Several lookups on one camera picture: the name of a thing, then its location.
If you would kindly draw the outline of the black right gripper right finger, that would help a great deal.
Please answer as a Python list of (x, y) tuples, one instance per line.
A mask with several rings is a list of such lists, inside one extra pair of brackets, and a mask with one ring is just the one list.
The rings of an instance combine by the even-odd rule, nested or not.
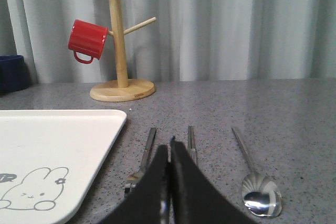
[(175, 223), (255, 223), (219, 193), (175, 139), (171, 183)]

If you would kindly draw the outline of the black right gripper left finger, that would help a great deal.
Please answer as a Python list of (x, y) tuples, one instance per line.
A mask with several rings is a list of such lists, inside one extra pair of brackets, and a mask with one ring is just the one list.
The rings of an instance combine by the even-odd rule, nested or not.
[(168, 223), (168, 149), (160, 145), (143, 177), (101, 223)]

